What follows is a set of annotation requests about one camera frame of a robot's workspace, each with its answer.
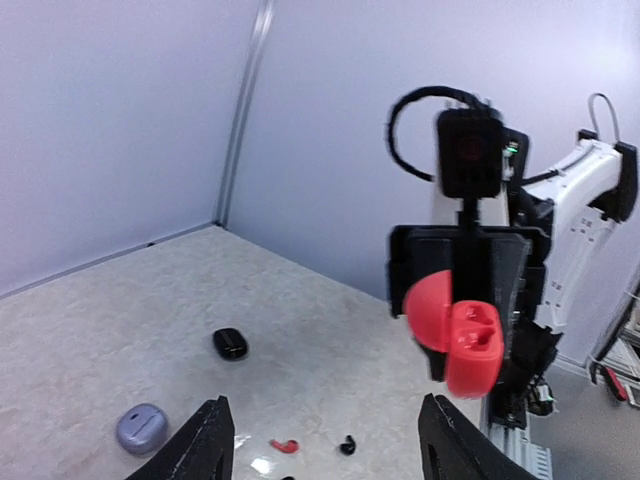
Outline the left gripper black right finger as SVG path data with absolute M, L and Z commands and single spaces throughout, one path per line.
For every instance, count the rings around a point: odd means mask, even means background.
M 481 403 L 476 426 L 443 395 L 424 397 L 418 417 L 422 472 L 426 479 L 536 479 L 510 460 L 483 433 L 489 402 Z

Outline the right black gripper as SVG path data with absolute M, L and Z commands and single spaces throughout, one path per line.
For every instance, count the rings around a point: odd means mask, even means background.
M 453 300 L 480 300 L 500 315 L 504 353 L 499 380 L 508 376 L 516 312 L 533 320 L 541 303 L 550 237 L 536 227 L 398 225 L 388 237 L 390 313 L 403 312 L 410 287 L 443 270 L 452 272 Z M 448 354 L 418 342 L 430 378 L 445 381 Z

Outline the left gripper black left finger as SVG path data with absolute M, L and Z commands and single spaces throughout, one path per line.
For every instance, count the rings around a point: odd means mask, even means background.
M 126 480 L 231 480 L 235 426 L 226 396 L 205 401 L 166 444 Z

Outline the red round charging case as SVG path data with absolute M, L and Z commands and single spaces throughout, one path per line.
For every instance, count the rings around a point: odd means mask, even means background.
M 482 398 L 493 389 L 504 344 L 500 315 L 479 300 L 453 300 L 452 272 L 443 270 L 416 282 L 403 302 L 416 343 L 446 352 L 445 381 L 460 398 Z

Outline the purple earbud charging case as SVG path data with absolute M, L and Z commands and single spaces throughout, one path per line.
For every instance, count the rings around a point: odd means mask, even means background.
M 166 413 L 150 403 L 135 405 L 124 413 L 115 427 L 120 447 L 133 456 L 146 456 L 159 450 L 169 437 Z

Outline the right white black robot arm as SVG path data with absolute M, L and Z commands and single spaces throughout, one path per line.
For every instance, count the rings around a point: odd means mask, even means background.
M 408 321 L 432 379 L 481 401 L 483 425 L 520 428 L 595 256 L 633 210 L 638 151 L 583 130 L 527 179 L 527 137 L 497 121 L 437 136 L 432 219 L 389 236 L 390 311 Z

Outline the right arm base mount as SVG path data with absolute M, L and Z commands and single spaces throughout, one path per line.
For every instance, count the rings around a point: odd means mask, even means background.
M 490 395 L 489 420 L 506 428 L 524 430 L 530 415 L 547 417 L 554 411 L 555 398 L 543 378 L 531 382 L 523 393 L 513 393 L 500 386 Z

